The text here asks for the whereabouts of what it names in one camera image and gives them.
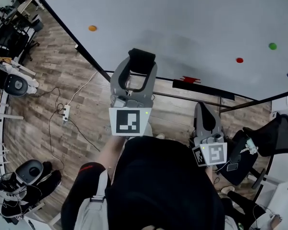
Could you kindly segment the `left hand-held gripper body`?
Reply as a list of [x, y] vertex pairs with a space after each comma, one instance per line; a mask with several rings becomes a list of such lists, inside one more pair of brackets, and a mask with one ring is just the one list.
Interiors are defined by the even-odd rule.
[[152, 95], [116, 95], [110, 97], [111, 133], [114, 136], [140, 137], [144, 135], [154, 101]]

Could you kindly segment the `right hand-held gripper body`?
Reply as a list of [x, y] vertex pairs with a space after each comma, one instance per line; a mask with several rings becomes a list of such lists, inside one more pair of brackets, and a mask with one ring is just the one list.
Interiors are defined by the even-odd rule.
[[199, 167], [225, 164], [227, 162], [227, 143], [222, 132], [195, 137], [192, 152]]

